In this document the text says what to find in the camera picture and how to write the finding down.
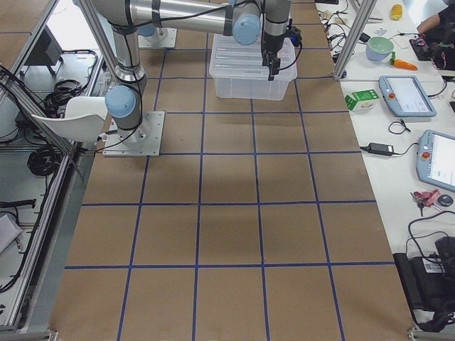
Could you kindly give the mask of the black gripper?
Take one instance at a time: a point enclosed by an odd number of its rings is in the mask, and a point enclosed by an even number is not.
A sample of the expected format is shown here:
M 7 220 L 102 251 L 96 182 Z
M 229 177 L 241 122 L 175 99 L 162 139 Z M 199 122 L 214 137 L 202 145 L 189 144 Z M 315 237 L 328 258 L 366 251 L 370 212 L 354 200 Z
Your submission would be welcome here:
M 261 54 L 262 65 L 267 66 L 269 70 L 268 80 L 273 81 L 274 75 L 279 74 L 281 59 L 277 54 L 282 49 L 284 44 L 284 34 L 273 36 L 268 33 L 262 34 Z

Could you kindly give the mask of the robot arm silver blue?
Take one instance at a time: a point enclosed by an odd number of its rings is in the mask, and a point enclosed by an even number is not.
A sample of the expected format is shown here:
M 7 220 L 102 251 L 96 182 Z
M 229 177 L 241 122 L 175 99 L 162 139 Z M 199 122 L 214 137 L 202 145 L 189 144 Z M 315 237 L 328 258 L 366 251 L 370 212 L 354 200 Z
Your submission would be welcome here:
M 157 28 L 153 25 L 139 27 L 138 34 L 148 39 L 164 39 L 168 35 L 166 28 Z
M 146 111 L 201 128 L 210 114 L 298 109 L 298 40 L 289 1 L 94 1 L 111 26 L 116 86 L 106 103 L 123 134 L 143 133 Z

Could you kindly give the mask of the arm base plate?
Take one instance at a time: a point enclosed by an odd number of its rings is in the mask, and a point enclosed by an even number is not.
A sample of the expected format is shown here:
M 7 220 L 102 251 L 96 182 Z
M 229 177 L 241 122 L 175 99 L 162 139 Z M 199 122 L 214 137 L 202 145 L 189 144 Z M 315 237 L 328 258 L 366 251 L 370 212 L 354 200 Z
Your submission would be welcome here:
M 106 157 L 159 156 L 165 112 L 146 112 L 139 128 L 129 137 L 129 132 L 119 130 L 114 119 L 110 120 L 109 130 L 117 130 L 105 139 Z
M 138 41 L 140 49 L 166 49 L 174 48 L 177 30 L 175 28 L 156 28 L 152 35 L 146 36 L 139 32 Z

